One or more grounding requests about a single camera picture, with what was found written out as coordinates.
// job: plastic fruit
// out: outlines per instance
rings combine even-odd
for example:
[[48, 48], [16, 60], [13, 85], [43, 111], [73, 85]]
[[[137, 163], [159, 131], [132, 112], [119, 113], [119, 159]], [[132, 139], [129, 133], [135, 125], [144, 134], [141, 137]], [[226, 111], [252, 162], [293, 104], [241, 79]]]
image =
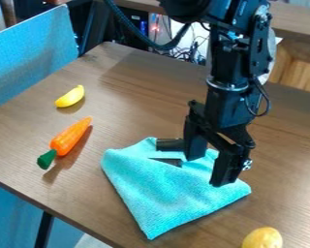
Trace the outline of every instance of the plastic fruit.
[[273, 228], [260, 228], [249, 233], [241, 248], [282, 248], [282, 235]]
[[82, 85], [70, 90], [67, 94], [55, 101], [58, 108], [66, 108], [79, 102], [85, 95], [85, 90]]

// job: table leg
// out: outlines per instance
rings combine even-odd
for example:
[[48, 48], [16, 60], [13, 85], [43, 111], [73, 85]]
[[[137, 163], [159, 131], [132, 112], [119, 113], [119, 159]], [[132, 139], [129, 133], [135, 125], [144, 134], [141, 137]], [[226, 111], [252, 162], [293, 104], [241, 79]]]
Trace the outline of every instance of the table leg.
[[39, 226], [39, 231], [35, 243], [35, 248], [46, 248], [47, 242], [49, 241], [51, 226], [53, 222], [54, 217], [45, 212], [43, 214], [43, 218], [41, 219], [41, 223]]

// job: cloth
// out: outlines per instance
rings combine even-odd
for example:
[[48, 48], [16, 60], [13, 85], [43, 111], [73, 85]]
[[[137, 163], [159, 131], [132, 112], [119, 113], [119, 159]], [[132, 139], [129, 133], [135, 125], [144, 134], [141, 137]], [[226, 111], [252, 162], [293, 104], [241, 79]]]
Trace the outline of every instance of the cloth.
[[[182, 152], [156, 151], [156, 139], [148, 138], [124, 149], [110, 149], [102, 168], [126, 203], [148, 239], [208, 215], [251, 193], [245, 182], [236, 180], [220, 188], [209, 185], [218, 152], [187, 162]], [[183, 161], [175, 167], [150, 158]]]
[[0, 32], [0, 105], [78, 57], [67, 6]]

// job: wooden table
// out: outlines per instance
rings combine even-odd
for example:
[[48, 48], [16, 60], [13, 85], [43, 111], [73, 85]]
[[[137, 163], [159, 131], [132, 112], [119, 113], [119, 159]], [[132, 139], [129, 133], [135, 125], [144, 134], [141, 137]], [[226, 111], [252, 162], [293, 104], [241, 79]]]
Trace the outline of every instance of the wooden table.
[[[100, 168], [105, 150], [148, 136], [182, 134], [186, 102], [202, 101], [204, 68], [125, 46], [103, 44], [0, 108], [0, 186], [113, 246], [237, 248], [272, 226], [288, 248], [310, 248], [310, 93], [269, 85], [273, 111], [249, 130], [258, 148], [241, 179], [253, 194], [214, 214], [146, 240]], [[85, 100], [53, 101], [77, 84]], [[37, 157], [49, 140], [86, 115], [93, 129], [48, 171]]]

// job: blue panel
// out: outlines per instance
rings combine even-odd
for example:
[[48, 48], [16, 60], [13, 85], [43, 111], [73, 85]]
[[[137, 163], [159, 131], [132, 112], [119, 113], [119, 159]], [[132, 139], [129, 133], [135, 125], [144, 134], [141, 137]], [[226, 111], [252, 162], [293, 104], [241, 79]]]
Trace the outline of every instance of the blue panel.
[[55, 218], [47, 248], [75, 247], [84, 232]]
[[0, 32], [0, 105], [77, 57], [66, 6]]
[[43, 211], [0, 188], [0, 248], [33, 247]]

